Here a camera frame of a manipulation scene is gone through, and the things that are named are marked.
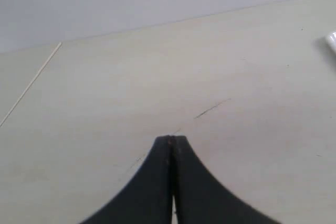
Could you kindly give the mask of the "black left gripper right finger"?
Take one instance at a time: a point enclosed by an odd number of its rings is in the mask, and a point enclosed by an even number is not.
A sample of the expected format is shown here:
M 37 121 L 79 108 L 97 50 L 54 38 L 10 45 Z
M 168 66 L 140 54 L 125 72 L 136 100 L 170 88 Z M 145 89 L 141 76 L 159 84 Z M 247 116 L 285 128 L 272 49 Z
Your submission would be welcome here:
M 277 223 L 226 189 L 185 136 L 173 136 L 172 145 L 178 223 Z

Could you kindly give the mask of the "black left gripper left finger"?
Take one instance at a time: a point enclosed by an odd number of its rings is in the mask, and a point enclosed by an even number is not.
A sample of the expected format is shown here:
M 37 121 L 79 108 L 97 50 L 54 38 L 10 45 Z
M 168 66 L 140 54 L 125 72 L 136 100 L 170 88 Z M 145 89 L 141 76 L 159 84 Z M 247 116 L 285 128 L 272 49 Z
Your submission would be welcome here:
M 171 223 L 173 137 L 157 137 L 132 179 L 83 223 Z

